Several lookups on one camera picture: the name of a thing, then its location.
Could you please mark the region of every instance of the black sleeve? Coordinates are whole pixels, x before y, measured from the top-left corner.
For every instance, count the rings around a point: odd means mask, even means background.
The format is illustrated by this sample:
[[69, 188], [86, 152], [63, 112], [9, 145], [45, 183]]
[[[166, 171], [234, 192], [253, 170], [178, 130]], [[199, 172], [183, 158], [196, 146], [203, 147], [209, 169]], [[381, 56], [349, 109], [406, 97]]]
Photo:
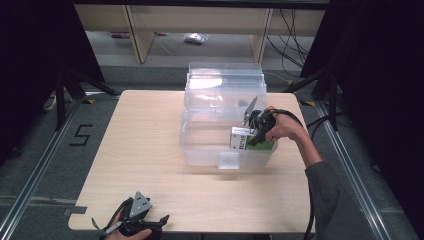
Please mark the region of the black sleeve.
[[305, 170], [312, 192], [318, 240], [374, 239], [366, 218], [328, 162]]

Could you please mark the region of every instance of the clear plastic container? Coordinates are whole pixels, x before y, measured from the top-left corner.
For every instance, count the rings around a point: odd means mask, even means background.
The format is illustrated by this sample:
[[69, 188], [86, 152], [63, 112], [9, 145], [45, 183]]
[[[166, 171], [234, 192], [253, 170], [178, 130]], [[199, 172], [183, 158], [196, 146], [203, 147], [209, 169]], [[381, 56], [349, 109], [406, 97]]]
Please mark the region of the clear plastic container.
[[266, 84], [259, 64], [191, 63], [181, 118], [180, 147], [190, 166], [220, 169], [263, 167], [272, 150], [231, 149], [232, 127], [244, 127], [244, 112], [267, 106]]
[[242, 120], [255, 97], [256, 108], [264, 109], [266, 84], [259, 64], [190, 64], [184, 98], [186, 110], [215, 112], [214, 120]]

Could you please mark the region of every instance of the gray carpet floor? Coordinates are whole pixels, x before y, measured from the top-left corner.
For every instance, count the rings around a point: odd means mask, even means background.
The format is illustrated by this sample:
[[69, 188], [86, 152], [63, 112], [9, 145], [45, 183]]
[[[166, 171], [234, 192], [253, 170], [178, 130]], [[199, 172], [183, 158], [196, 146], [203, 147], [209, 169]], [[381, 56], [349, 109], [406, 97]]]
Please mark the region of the gray carpet floor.
[[[153, 49], [151, 52], [152, 56], [149, 56], [149, 58], [152, 61], [155, 61], [155, 56], [160, 55], [157, 54], [157, 52], [163, 48], [161, 45], [157, 46], [157, 51]], [[98, 53], [99, 58], [102, 54], [113, 55], [104, 54], [104, 52], [101, 52], [101, 49], [98, 49], [98, 51], [100, 51], [100, 53]], [[126, 89], [184, 90], [188, 71], [186, 64], [181, 63], [182, 66], [177, 67], [159, 67], [151, 65], [140, 67], [138, 65], [130, 65], [131, 64], [127, 66], [112, 66], [111, 64], [102, 64], [101, 69], [105, 76], [106, 84], [119, 91]], [[299, 74], [295, 69], [292, 70], [293, 71], [289, 73], [293, 75]], [[295, 82], [301, 80], [288, 75], [281, 69], [276, 70], [275, 67], [264, 68], [264, 73], [268, 92], [283, 91], [288, 87], [287, 80], [294, 80]], [[300, 102], [313, 101], [310, 95], [313, 85], [314, 84], [310, 84], [296, 93]], [[82, 84], [82, 86], [87, 92], [98, 91], [87, 84]], [[32, 197], [32, 201], [16, 226], [11, 239], [91, 240], [98, 238], [98, 234], [94, 228], [93, 231], [73, 231], [68, 227], [68, 210], [74, 206], [78, 198], [98, 146], [118, 102], [118, 98], [105, 94], [93, 95], [93, 97], [89, 98], [94, 99], [94, 102], [80, 103], [72, 101], [67, 103], [68, 110], [73, 107], [76, 108], [75, 114], [70, 120], [62, 141], [57, 151], [54, 153], [52, 161]], [[320, 117], [317, 107], [302, 105], [301, 110], [306, 123], [311, 123]], [[374, 204], [381, 214], [391, 238], [418, 239], [384, 179], [378, 172], [370, 167], [373, 160], [369, 156], [366, 147], [363, 146], [349, 118], [347, 116], [339, 116], [337, 121], [339, 126], [338, 133], [346, 149], [348, 149], [355, 167], [365, 183], [368, 193], [371, 195], [371, 199], [374, 201]], [[43, 155], [44, 150], [54, 134], [55, 125], [56, 113], [54, 108], [51, 111], [40, 114], [32, 128], [28, 131], [24, 141], [19, 146], [21, 155], [9, 158], [0, 168], [0, 182], [2, 183], [0, 185], [1, 219], [8, 213], [14, 199], [21, 192], [32, 170]], [[84, 142], [84, 139], [75, 137], [75, 133], [80, 126], [84, 126], [80, 129], [80, 133], [90, 135], [90, 138], [84, 146], [73, 146]], [[337, 155], [326, 127], [323, 125], [317, 128], [314, 142], [323, 158], [333, 164], [346, 187], [350, 189], [352, 195], [355, 196], [345, 169], [340, 162], [340, 157]], [[250, 240], [253, 239], [253, 236], [249, 234], [231, 233], [205, 235], [200, 233], [165, 233], [163, 239]], [[273, 239], [302, 239], [302, 233], [275, 234], [273, 235]]]

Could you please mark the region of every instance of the black wall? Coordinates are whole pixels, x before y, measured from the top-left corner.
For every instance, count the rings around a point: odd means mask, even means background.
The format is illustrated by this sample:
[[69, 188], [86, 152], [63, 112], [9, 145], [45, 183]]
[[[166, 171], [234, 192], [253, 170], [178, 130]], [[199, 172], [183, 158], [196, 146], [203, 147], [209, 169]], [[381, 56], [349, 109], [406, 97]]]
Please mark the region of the black wall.
[[[63, 66], [104, 79], [72, 3], [0, 1], [0, 33], [1, 165], [42, 112]], [[79, 86], [80, 79], [67, 79]]]
[[424, 238], [424, 2], [372, 2], [342, 81], [353, 123]]

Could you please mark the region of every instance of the person's arm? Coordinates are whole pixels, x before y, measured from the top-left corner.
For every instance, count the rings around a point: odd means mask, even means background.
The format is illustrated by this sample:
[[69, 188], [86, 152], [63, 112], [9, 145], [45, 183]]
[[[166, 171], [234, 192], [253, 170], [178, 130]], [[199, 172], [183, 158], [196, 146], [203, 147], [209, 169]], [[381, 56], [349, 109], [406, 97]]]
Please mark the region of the person's arm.
[[288, 115], [274, 113], [273, 116], [276, 119], [276, 124], [265, 134], [266, 141], [277, 141], [281, 137], [288, 137], [295, 141], [305, 167], [322, 161], [306, 129]]
[[321, 159], [306, 129], [287, 115], [273, 116], [276, 125], [266, 133], [265, 140], [288, 137], [296, 142], [312, 192], [317, 239], [373, 239], [359, 206], [341, 184], [330, 163]]

